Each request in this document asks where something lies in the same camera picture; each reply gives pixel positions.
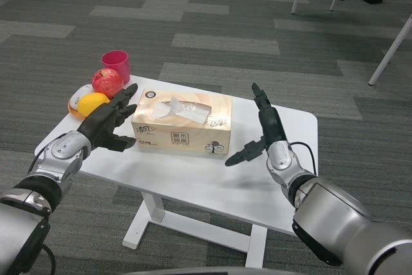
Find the table top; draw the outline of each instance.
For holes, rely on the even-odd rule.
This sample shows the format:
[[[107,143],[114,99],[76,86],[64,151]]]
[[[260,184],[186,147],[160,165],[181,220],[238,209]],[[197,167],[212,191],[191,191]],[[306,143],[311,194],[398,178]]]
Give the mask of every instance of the table top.
[[[137,103],[143,90],[173,90],[209,93],[186,86],[131,77],[138,92],[130,100]],[[275,106],[290,142],[305,142],[314,152],[317,165],[317,119],[313,114]],[[76,130],[80,121],[68,114],[37,146],[42,147],[60,134]],[[116,128],[118,135],[134,136],[131,117]],[[254,101],[233,97],[232,133],[228,155],[166,151],[139,147],[123,153],[98,148],[83,162],[80,172],[139,191],[183,202],[206,211],[254,223],[288,234],[292,231],[294,208],[283,196],[266,169],[266,154],[251,162],[225,167],[226,159],[251,140],[259,140],[262,129]],[[313,171],[309,151],[293,146],[302,166]]]

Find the cable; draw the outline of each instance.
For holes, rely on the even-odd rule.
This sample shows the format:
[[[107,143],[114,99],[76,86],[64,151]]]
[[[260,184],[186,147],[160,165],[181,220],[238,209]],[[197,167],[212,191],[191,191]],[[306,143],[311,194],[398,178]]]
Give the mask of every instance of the cable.
[[[50,263],[51,263],[50,275],[54,275],[54,273],[56,272],[56,257],[54,256],[52,250],[45,244],[42,244],[41,248],[47,253],[47,255],[50,258]]]
[[[55,140],[57,140],[58,138],[63,137],[64,135],[65,135],[65,133],[63,133],[62,135],[59,135],[57,138],[55,138],[54,140],[52,140],[52,142],[55,141]],[[37,160],[39,159],[39,157],[40,157],[40,154],[44,151],[44,149],[46,149],[47,145],[44,146],[44,147],[38,152],[38,154],[34,156],[34,159],[33,159],[33,161],[32,161],[32,164],[30,164],[30,167],[28,168],[27,174],[32,171],[32,169],[33,169],[36,161],[37,161]]]
[[[303,143],[303,142],[293,142],[293,143],[290,143],[291,146],[292,146],[292,145],[296,145],[296,144],[306,146],[307,149],[309,149],[310,156],[312,157],[312,164],[314,165],[314,175],[318,176],[317,171],[316,171],[315,156],[314,156],[314,153],[312,152],[312,149],[310,148],[310,146],[309,146],[308,144],[306,144],[306,143]]]

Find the gray carpet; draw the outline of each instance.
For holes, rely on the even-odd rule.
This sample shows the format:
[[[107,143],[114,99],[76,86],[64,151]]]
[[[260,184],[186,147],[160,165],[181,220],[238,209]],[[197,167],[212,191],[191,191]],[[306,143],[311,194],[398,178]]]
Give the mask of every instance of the gray carpet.
[[[0,0],[0,190],[24,176],[67,101],[124,49],[135,75],[273,103],[319,119],[319,169],[375,218],[412,232],[412,33],[374,87],[367,81],[412,12],[410,0]],[[122,246],[140,193],[77,177],[46,243],[57,274],[236,265],[245,254],[150,225]],[[172,201],[165,208],[235,231],[250,225]],[[47,274],[41,254],[33,274]],[[264,267],[343,274],[292,236],[269,231]]]

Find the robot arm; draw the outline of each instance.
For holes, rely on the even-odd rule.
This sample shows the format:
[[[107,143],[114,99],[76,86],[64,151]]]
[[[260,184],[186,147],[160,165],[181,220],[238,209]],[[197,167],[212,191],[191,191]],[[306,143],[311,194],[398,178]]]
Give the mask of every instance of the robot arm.
[[[250,161],[267,151],[269,173],[296,209],[292,228],[320,260],[329,265],[344,263],[351,275],[411,274],[412,238],[391,225],[372,221],[358,200],[303,169],[276,109],[256,84],[252,90],[263,137],[246,144],[226,165]]]
[[[0,194],[0,275],[30,271],[50,230],[49,216],[93,149],[124,151],[135,144],[134,138],[119,137],[113,130],[134,113],[136,105],[127,105],[137,88],[133,84],[120,91],[78,130],[50,142],[41,163],[13,189]]]

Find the red cup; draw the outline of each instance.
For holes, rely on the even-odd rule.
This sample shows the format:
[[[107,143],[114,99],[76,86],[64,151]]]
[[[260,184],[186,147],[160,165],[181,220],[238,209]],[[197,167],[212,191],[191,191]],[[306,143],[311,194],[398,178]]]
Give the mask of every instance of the red cup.
[[[123,79],[124,84],[130,81],[129,55],[125,51],[111,51],[102,57],[105,68],[114,69]]]

